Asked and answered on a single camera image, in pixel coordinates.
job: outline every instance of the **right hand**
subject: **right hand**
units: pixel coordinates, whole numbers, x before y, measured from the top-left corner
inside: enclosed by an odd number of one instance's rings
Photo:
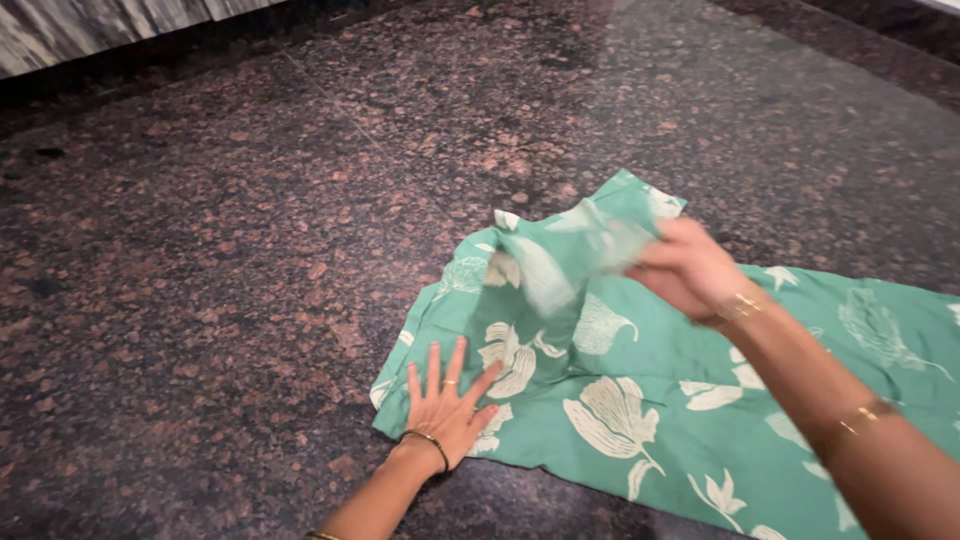
[[[659,222],[662,241],[648,245],[624,275],[691,319],[703,319],[756,285],[704,228],[688,218]]]

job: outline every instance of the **speckled granite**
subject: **speckled granite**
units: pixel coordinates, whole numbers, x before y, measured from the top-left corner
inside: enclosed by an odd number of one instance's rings
[[[960,292],[949,109],[699,0],[467,9],[0,141],[0,536],[296,538],[388,452],[366,391],[457,241],[621,166],[743,262]],[[397,536],[732,535],[471,460]]]

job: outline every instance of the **black bangle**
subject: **black bangle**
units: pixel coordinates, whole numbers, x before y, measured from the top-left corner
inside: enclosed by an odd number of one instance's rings
[[[404,431],[403,433],[400,434],[400,438],[399,438],[397,441],[402,441],[402,440],[403,440],[403,437],[409,435],[410,433],[413,433],[414,435],[419,435],[419,436],[423,437],[424,439],[432,442],[432,443],[433,443],[433,446],[437,447],[437,450],[440,451],[440,455],[442,455],[442,456],[444,457],[444,474],[449,473],[449,472],[450,472],[450,461],[449,461],[449,459],[446,458],[446,452],[444,452],[444,447],[440,446],[440,441],[438,441],[437,439],[433,438],[433,436],[430,435],[429,433],[425,433],[425,432],[420,431],[420,430],[407,430],[407,431]]]

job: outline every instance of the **left hand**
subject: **left hand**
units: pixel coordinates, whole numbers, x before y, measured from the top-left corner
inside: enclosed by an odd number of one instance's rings
[[[487,368],[463,397],[457,393],[457,382],[460,380],[460,372],[464,366],[466,348],[467,339],[463,336],[458,337],[456,349],[450,357],[444,380],[441,382],[440,343],[434,342],[430,345],[426,394],[423,394],[420,388],[417,366],[412,362],[407,366],[407,385],[410,388],[410,415],[407,418],[407,429],[420,430],[437,439],[444,447],[451,471],[464,459],[476,442],[480,431],[490,423],[497,411],[496,405],[487,405],[479,412],[475,412],[474,408],[500,372],[502,367],[500,362]],[[424,458],[430,456],[431,464],[436,465],[434,473],[444,471],[444,459],[430,441],[416,434],[410,434],[403,438],[397,449],[403,450],[403,447],[410,452],[423,455]]]

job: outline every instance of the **gold bracelet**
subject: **gold bracelet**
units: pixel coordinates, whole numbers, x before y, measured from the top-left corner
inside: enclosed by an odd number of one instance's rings
[[[310,530],[303,535],[303,540],[340,540],[340,538],[337,538],[336,536],[332,534],[327,534],[325,532],[316,532],[316,531]]]
[[[859,407],[845,418],[824,430],[822,436],[810,441],[810,446],[825,466],[836,454],[837,449],[849,436],[859,435],[864,426],[877,422],[884,416],[899,415],[893,405],[881,398],[873,398],[868,404]]]
[[[440,455],[444,458],[444,474],[450,472],[450,461],[449,459],[446,458],[446,452],[444,452],[444,447],[440,446],[440,441],[433,438],[433,436],[430,435],[430,433],[426,433],[420,430],[407,430],[400,434],[400,438],[397,439],[397,442],[402,441],[403,437],[409,435],[410,433],[413,433],[414,435],[419,435],[424,439],[432,442],[433,446],[437,447],[437,450],[440,451]]]
[[[769,297],[751,299],[737,294],[733,300],[726,302],[717,309],[717,312],[701,319],[690,319],[694,326],[718,330],[731,321],[754,316],[763,311],[763,305],[769,302]]]

